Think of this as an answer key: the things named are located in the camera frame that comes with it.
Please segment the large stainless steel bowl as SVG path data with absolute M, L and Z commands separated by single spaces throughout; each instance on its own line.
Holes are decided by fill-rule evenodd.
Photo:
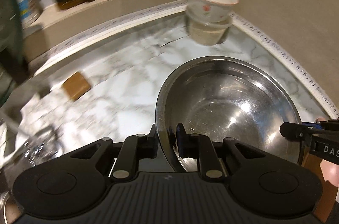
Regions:
M 300 164 L 303 147 L 281 136 L 284 122 L 300 123 L 286 91 L 261 69 L 238 59 L 205 56 L 175 69 L 157 97 L 155 124 L 162 151 L 176 172 L 194 172 L 196 161 L 180 158 L 176 126 L 221 142 L 232 137 Z

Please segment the music-note edge tape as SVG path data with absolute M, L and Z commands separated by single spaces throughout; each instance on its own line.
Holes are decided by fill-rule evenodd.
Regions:
M 53 65 L 59 61 L 57 58 L 58 56 L 69 56 L 71 53 L 78 52 L 80 49 L 87 48 L 95 43 L 103 41 L 104 38 L 115 36 L 116 34 L 135 29 L 144 24 L 150 24 L 155 21 L 165 24 L 166 18 L 174 18 L 175 15 L 183 16 L 184 28 L 186 29 L 186 33 L 188 33 L 189 31 L 187 29 L 189 21 L 188 17 L 184 14 L 186 2 L 186 0 L 178 0 L 108 20 L 102 24 L 89 28 L 84 32 L 78 33 L 75 36 L 67 38 L 60 44 L 57 44 L 42 55 L 33 59 L 29 63 L 29 66 L 39 69 L 48 64 Z M 328 97 L 326 92 L 306 69 L 304 69 L 304 67 L 302 67 L 302 65 L 300 65 L 300 63 L 298 63 L 285 49 L 240 15 L 232 13 L 230 14 L 230 18 L 232 27 L 245 33 L 254 42 L 262 46 L 302 83 L 304 88 L 313 96 L 330 117 L 335 119 L 338 118 L 338 107 L 332 102 L 330 97 Z

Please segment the clear plastic container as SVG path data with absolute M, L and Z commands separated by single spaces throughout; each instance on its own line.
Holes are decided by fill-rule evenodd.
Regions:
M 212 46 L 220 43 L 226 30 L 232 26 L 232 18 L 227 17 L 221 22 L 203 21 L 189 10 L 186 10 L 189 25 L 188 31 L 191 38 L 201 45 Z

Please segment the glass pot lid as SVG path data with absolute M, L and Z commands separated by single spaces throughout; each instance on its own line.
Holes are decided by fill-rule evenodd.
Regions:
M 17 0 L 1 0 L 1 105 L 29 78 Z

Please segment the white medicine bottle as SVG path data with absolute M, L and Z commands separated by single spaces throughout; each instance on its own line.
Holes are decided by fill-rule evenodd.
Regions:
M 17 3 L 24 29 L 37 21 L 43 12 L 38 0 L 17 0 Z

